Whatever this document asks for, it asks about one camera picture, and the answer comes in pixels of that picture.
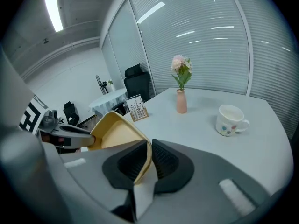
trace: white table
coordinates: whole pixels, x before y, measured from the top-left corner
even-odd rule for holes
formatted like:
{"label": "white table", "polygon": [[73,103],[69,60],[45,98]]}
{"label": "white table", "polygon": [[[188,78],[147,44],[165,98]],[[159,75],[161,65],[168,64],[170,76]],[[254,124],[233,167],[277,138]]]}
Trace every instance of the white table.
{"label": "white table", "polygon": [[[245,95],[186,89],[187,113],[176,111],[176,88],[145,103],[149,117],[133,122],[150,140],[166,140],[221,156],[258,181],[270,195],[286,186],[293,174],[289,140],[269,104]],[[215,130],[218,108],[239,107],[250,128],[224,137]]]}
{"label": "white table", "polygon": [[126,88],[122,88],[106,95],[101,96],[95,101],[91,102],[89,108],[92,112],[97,111],[103,115],[110,112],[112,107],[128,98]]}

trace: small vase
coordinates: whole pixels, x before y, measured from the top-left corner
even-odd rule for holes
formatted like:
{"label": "small vase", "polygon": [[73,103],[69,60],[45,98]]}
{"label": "small vase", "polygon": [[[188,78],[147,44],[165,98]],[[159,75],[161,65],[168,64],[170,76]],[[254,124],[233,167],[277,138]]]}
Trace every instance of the small vase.
{"label": "small vase", "polygon": [[187,101],[185,96],[185,90],[177,90],[177,112],[186,113],[187,112]]}
{"label": "small vase", "polygon": [[112,91],[116,91],[114,84],[111,84]]}

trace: yellow dustpan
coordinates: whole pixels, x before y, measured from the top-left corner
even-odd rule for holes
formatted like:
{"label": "yellow dustpan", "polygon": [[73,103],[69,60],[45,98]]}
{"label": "yellow dustpan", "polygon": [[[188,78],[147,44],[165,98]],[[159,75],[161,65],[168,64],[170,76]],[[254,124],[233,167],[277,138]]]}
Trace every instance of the yellow dustpan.
{"label": "yellow dustpan", "polygon": [[139,175],[134,180],[138,184],[148,170],[152,159],[152,149],[149,139],[132,123],[116,112],[107,113],[90,132],[95,137],[94,144],[88,147],[89,151],[117,146],[136,140],[147,140],[147,159]]}

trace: floral pattern mug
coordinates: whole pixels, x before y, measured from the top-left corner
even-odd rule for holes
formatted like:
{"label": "floral pattern mug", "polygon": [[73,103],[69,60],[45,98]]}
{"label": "floral pattern mug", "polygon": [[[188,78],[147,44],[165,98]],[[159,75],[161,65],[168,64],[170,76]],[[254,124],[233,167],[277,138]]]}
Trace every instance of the floral pattern mug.
{"label": "floral pattern mug", "polygon": [[250,123],[244,119],[243,112],[233,105],[222,105],[219,108],[216,130],[223,136],[232,136],[236,132],[248,129]]}

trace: pink flower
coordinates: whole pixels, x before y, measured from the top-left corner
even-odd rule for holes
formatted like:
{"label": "pink flower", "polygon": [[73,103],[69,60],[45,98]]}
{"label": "pink flower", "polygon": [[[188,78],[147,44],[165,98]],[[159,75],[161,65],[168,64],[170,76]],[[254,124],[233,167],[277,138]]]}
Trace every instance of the pink flower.
{"label": "pink flower", "polygon": [[173,59],[172,64],[171,64],[171,70],[178,71],[179,68],[181,67],[181,65],[182,65],[182,62],[180,60]]}
{"label": "pink flower", "polygon": [[181,61],[181,63],[185,62],[185,58],[182,55],[176,55],[173,57],[172,60],[179,60],[179,61]]}

